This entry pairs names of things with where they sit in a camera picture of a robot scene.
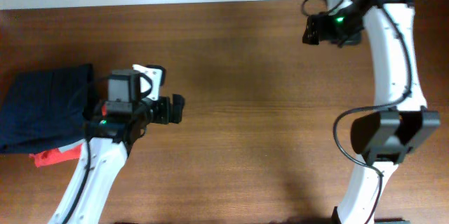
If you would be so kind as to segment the dark blue shorts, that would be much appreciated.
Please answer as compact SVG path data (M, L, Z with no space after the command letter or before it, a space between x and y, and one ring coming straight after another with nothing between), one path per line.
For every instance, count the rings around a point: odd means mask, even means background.
M36 154L83 139L98 101L91 64L16 76L1 106L1 153Z

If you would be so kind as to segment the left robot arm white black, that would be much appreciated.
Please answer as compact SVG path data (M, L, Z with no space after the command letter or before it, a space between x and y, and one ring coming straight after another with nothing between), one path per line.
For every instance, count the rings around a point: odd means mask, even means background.
M105 78L107 98L81 127L81 155L50 223L98 223L117 175L147 126L182 121L185 99L160 94L165 78L166 69L159 65L134 65Z

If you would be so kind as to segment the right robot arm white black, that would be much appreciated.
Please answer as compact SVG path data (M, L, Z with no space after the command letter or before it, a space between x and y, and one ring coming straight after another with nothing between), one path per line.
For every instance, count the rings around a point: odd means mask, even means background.
M358 108L351 125L354 164L332 223L374 223L388 180L441 124L427 107L418 77L413 41L413 0L324 0L326 10L307 17L303 42L357 45L361 32L370 42L375 78L371 106Z

